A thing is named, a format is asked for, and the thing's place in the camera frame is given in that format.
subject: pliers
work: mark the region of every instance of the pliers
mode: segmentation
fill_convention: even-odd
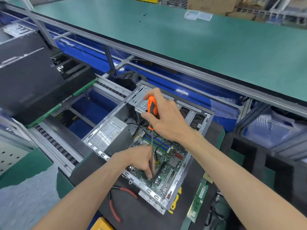
[[[131,190],[127,189],[127,188],[124,188],[124,187],[119,187],[119,186],[112,186],[111,189],[114,188],[114,189],[119,189],[119,190],[122,190],[122,191],[125,191],[125,192],[128,192],[129,194],[131,194],[133,197],[135,197],[136,199],[138,198],[136,196],[135,193],[133,193]],[[111,194],[111,189],[108,193],[108,196],[109,196],[109,205],[110,205],[110,209],[111,209],[111,212],[114,216],[114,218],[118,221],[118,222],[121,222],[120,220],[120,217],[118,216],[118,214],[116,213],[115,209],[114,209],[114,206],[113,206],[113,203],[112,203],[112,194]]]

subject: person's right hand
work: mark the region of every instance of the person's right hand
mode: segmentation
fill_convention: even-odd
[[[160,119],[148,112],[143,112],[142,117],[151,123],[154,130],[163,138],[178,143],[182,142],[185,135],[191,131],[191,128],[182,117],[176,103],[172,100],[166,100],[159,88],[148,90],[144,100],[148,100],[149,96],[154,96],[157,101]]]

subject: screwdriver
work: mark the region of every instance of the screwdriver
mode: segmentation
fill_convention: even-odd
[[[149,96],[148,98],[148,102],[147,102],[147,110],[149,113],[153,114],[155,117],[158,116],[158,107],[157,107],[157,102],[156,99],[154,98],[154,96]],[[151,125],[151,123],[149,123],[148,129],[151,130],[151,172],[153,173],[153,155],[154,155],[154,143],[153,143],[153,132],[154,132],[154,128]]]

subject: person's left hand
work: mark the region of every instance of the person's left hand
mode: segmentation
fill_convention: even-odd
[[[130,165],[139,170],[143,170],[149,179],[151,179],[153,177],[153,174],[156,173],[155,171],[156,161],[154,158],[152,162],[153,171],[150,170],[151,146],[141,145],[141,146],[131,147],[122,152],[128,155]]]

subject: power supply label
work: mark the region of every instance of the power supply label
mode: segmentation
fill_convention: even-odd
[[[102,129],[92,137],[92,141],[99,145],[101,150],[104,151],[122,130],[123,127],[111,121],[110,123],[105,124]]]

